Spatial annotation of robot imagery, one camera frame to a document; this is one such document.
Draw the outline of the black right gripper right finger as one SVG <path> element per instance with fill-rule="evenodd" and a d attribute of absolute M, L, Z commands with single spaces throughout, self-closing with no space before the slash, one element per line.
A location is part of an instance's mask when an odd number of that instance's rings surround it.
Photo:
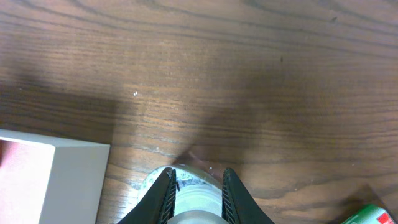
<path fill-rule="evenodd" d="M 229 224 L 274 224 L 232 168 L 223 172 L 221 217 Z"/>

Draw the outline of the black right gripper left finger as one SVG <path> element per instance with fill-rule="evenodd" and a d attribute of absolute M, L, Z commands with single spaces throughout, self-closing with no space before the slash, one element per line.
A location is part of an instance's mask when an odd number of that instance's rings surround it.
<path fill-rule="evenodd" d="M 175 213 L 176 171 L 166 167 L 142 200 L 118 224 L 166 224 Z"/>

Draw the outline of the clear sanitizer bottle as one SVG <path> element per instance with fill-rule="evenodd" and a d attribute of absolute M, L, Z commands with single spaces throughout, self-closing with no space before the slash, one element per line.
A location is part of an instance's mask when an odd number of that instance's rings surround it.
<path fill-rule="evenodd" d="M 156 181 L 160 173 L 170 167 L 176 171 L 177 193 L 174 216 L 167 223 L 222 224 L 221 185 L 210 175 L 187 166 L 161 166 L 153 170 L 143 181 L 137 204 Z"/>

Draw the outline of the green soap box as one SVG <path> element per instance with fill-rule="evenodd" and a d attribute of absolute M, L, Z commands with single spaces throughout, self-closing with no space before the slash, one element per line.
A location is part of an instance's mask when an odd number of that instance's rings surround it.
<path fill-rule="evenodd" d="M 397 224 L 397 221 L 384 208 L 369 204 L 341 224 Z"/>

